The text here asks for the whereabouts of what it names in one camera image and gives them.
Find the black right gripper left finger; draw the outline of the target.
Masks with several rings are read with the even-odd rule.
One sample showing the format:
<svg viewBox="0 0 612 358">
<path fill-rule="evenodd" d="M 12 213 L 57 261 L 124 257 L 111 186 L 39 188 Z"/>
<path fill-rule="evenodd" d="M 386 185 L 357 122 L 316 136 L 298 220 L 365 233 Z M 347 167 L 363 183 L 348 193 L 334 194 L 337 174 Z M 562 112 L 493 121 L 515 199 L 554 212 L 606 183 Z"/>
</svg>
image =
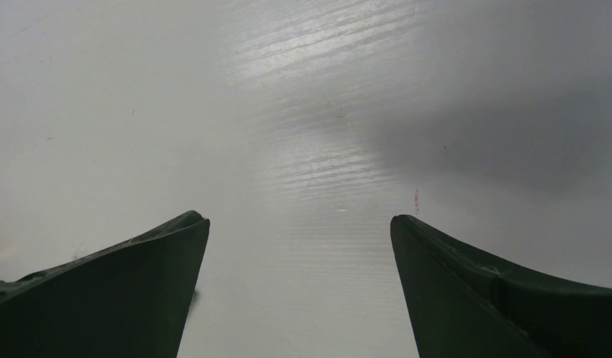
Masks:
<svg viewBox="0 0 612 358">
<path fill-rule="evenodd" d="M 0 357 L 176 357 L 210 222 L 185 212 L 18 280 L 0 280 Z"/>
</svg>

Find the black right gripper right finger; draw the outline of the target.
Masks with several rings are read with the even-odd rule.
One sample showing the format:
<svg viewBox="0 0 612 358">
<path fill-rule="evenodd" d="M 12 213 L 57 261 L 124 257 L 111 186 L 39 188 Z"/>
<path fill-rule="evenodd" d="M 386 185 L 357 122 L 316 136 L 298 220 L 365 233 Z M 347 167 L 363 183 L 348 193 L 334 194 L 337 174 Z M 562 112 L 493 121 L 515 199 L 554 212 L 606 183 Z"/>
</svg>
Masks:
<svg viewBox="0 0 612 358">
<path fill-rule="evenodd" d="M 421 357 L 612 357 L 612 289 L 517 265 L 409 216 L 390 223 Z"/>
</svg>

